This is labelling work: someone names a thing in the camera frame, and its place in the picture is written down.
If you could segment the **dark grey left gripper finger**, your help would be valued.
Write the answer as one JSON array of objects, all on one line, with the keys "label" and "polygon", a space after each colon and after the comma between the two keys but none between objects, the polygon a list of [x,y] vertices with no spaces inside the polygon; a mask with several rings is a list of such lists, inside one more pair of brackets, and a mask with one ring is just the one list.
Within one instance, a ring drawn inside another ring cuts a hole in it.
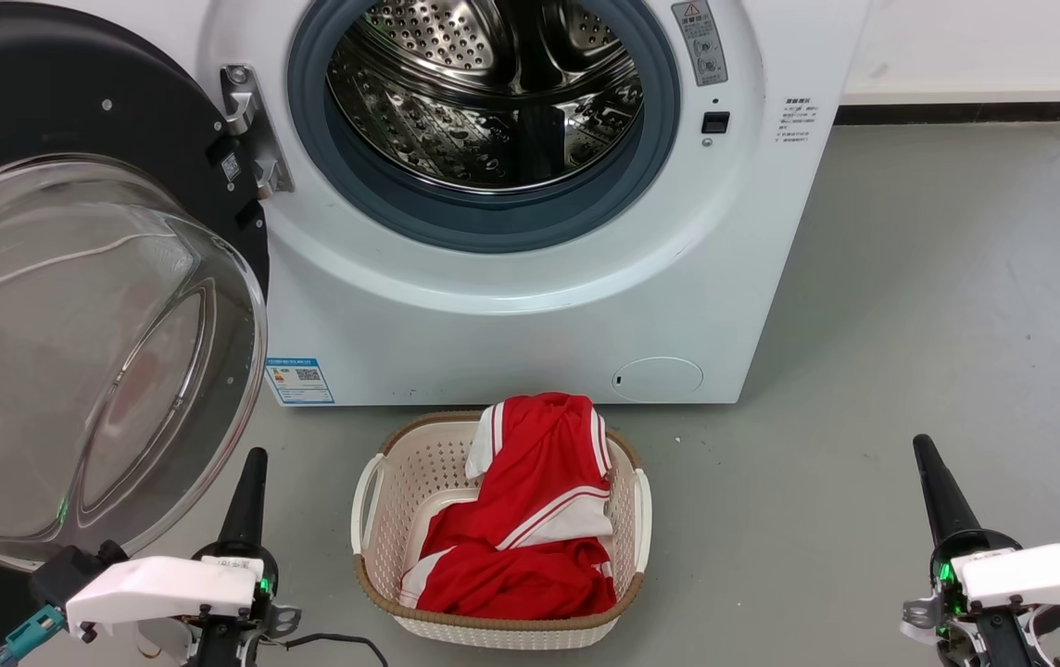
[{"label": "dark grey left gripper finger", "polygon": [[269,455],[264,447],[251,447],[238,473],[233,498],[226,511],[217,544],[234,549],[259,548],[266,506]]}]

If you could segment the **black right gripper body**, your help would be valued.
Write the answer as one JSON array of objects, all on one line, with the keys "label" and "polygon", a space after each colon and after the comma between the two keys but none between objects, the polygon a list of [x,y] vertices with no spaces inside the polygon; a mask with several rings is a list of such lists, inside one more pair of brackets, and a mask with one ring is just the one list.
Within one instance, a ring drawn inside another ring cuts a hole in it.
[{"label": "black right gripper body", "polygon": [[1026,605],[1015,597],[984,607],[967,598],[959,579],[958,566],[971,559],[1021,549],[1014,539],[991,529],[962,529],[934,542],[931,592],[902,604],[902,633],[936,649],[942,666],[1059,666],[1040,642],[1041,634],[1059,628],[1059,605]]}]

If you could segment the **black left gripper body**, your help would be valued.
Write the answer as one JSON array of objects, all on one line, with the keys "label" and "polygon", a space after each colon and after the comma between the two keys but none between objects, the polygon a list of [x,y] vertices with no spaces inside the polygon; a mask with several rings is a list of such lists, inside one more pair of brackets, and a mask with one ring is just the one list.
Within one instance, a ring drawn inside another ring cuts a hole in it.
[{"label": "black left gripper body", "polygon": [[183,666],[255,666],[263,643],[297,629],[301,612],[277,602],[279,566],[266,548],[207,545],[192,559],[250,571],[255,584],[250,599],[238,608],[201,603],[195,615],[183,617],[190,632]]}]

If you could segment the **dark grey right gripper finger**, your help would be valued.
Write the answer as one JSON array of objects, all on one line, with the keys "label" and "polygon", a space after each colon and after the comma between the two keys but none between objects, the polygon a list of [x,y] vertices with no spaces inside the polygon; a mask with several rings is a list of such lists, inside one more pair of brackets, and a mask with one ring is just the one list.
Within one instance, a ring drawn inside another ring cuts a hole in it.
[{"label": "dark grey right gripper finger", "polygon": [[964,497],[953,473],[928,434],[913,438],[913,453],[928,507],[928,526],[935,549],[984,549],[979,520]]}]

